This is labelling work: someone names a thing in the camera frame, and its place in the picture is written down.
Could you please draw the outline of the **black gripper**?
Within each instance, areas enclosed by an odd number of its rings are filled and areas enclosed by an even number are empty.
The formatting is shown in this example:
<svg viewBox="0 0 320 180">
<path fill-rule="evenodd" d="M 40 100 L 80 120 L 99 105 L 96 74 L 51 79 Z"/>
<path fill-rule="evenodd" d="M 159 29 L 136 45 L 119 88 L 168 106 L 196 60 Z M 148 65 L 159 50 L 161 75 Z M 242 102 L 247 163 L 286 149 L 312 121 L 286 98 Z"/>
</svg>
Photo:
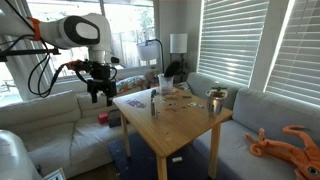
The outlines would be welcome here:
<svg viewBox="0 0 320 180">
<path fill-rule="evenodd" d="M 82 69 L 91 76 L 89 80 L 86 80 L 86 83 L 87 90 L 92 97 L 92 103 L 97 103 L 97 93 L 102 91 L 107 95 L 107 106 L 111 106 L 113 96 L 117 94 L 115 80 L 117 69 L 109 64 L 94 61 L 84 61 Z"/>
</svg>

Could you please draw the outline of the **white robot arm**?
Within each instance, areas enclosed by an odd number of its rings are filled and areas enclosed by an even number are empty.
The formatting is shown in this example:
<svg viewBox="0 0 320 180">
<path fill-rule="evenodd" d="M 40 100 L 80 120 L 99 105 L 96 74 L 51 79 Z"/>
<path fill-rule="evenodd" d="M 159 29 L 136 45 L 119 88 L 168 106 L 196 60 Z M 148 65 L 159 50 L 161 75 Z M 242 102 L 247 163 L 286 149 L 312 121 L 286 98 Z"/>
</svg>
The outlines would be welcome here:
<svg viewBox="0 0 320 180">
<path fill-rule="evenodd" d="M 13 13 L 3 13 L 0 17 L 2 35 L 15 36 L 18 40 L 42 41 L 54 46 L 54 49 L 12 50 L 13 43 L 1 51 L 1 58 L 7 56 L 31 55 L 41 53 L 55 54 L 58 49 L 87 47 L 89 59 L 65 63 L 78 78 L 87 84 L 87 92 L 92 102 L 97 102 L 97 93 L 106 95 L 107 105 L 117 94 L 115 76 L 111 75 L 111 64 L 119 60 L 111 55 L 111 30 L 108 20 L 100 14 L 89 13 L 83 16 L 67 16 L 62 19 L 42 22 L 32 17 L 22 17 Z"/>
</svg>

